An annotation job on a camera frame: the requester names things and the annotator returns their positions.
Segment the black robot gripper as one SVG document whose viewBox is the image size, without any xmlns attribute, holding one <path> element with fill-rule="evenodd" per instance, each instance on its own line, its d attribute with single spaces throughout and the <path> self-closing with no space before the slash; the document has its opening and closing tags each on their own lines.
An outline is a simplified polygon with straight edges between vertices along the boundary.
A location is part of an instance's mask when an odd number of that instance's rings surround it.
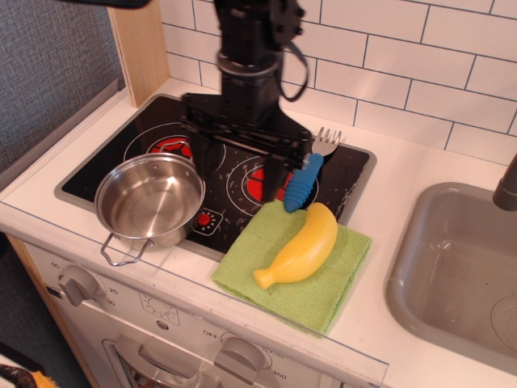
<svg viewBox="0 0 517 388">
<path fill-rule="evenodd" d="M 310 149 L 309 131 L 280 108 L 280 60 L 244 66 L 220 60 L 219 95 L 186 93 L 182 126 L 188 132 L 198 175 L 207 179 L 220 165 L 223 145 L 265 158 L 263 202 L 271 202 L 288 172 L 299 168 Z"/>
</svg>

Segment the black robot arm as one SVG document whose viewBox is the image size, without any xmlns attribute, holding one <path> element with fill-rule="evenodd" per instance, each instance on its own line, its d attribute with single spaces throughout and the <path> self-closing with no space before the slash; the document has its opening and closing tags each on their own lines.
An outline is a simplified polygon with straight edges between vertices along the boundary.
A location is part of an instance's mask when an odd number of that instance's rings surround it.
<svg viewBox="0 0 517 388">
<path fill-rule="evenodd" d="M 288 172 L 302 166 L 311 147 L 309 130 L 280 108 L 284 51 L 302 33 L 305 12 L 295 1 L 216 1 L 221 49 L 221 93 L 186 93 L 181 101 L 196 170 L 207 179 L 223 146 L 265 159 L 263 201 L 275 199 Z"/>
</svg>

